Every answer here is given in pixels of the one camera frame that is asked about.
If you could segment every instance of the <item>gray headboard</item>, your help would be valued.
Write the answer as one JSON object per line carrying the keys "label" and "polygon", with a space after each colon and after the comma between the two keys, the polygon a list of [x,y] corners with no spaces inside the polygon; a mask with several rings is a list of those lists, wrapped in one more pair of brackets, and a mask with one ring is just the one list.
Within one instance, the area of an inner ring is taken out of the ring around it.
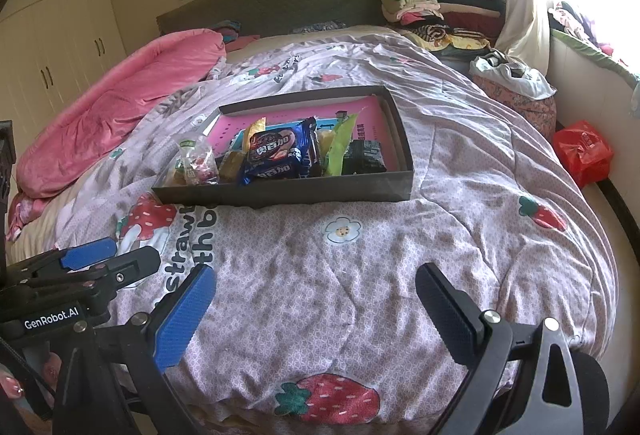
{"label": "gray headboard", "polygon": [[194,0],[157,18],[163,34],[211,27],[222,20],[240,22],[241,35],[262,37],[328,20],[347,26],[386,23],[380,0]]}

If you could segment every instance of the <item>hand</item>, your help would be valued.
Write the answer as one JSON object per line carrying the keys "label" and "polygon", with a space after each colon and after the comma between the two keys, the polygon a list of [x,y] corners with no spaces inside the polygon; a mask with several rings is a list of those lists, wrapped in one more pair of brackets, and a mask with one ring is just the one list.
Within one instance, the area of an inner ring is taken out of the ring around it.
{"label": "hand", "polygon": [[[57,354],[49,354],[49,359],[42,368],[42,377],[46,383],[53,389],[56,389],[58,383],[58,375],[62,361]],[[7,371],[0,370],[0,386],[4,390],[9,399],[18,400],[24,396],[24,388],[22,385]],[[53,397],[48,393],[45,398],[50,406],[53,406]],[[18,412],[22,416],[25,424],[33,431],[35,435],[49,435],[51,433],[51,421],[43,421],[32,411],[16,406]]]}

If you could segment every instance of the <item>white curtain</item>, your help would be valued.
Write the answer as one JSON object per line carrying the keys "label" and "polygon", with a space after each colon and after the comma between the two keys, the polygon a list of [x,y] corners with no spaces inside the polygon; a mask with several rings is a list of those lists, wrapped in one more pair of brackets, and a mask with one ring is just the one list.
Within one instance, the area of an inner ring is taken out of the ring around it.
{"label": "white curtain", "polygon": [[506,22],[495,44],[545,75],[549,67],[546,4],[546,0],[507,0]]}

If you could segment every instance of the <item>duvet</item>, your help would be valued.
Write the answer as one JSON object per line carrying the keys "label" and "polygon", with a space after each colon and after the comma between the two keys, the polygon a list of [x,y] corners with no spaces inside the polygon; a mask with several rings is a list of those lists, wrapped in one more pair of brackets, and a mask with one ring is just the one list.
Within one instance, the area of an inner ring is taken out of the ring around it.
{"label": "duvet", "polygon": [[[611,248],[515,112],[400,36],[286,46],[212,77],[142,119],[56,225],[59,247],[111,235],[121,253],[161,253],[160,271],[113,301],[117,323],[151,310],[195,263],[215,268],[216,298],[167,371],[208,420],[241,420],[235,433],[426,433],[466,372],[415,295],[427,261],[481,309],[522,323],[553,316],[572,348],[602,354],[617,302]],[[161,205],[148,193],[177,151],[171,136],[218,105],[375,84],[393,94],[414,157],[407,202],[252,210]]]}

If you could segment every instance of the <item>pink blanket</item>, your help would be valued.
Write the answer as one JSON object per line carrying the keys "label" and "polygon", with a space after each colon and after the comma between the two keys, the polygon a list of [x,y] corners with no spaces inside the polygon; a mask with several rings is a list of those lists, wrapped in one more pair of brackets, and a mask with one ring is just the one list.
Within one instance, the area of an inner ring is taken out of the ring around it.
{"label": "pink blanket", "polygon": [[[221,34],[192,29],[161,36],[108,71],[20,157],[16,174],[22,193],[11,206],[10,224],[18,225],[15,208],[24,196],[46,199],[60,193],[122,143],[161,99],[204,78],[224,56]],[[35,218],[33,212],[28,215]]]}

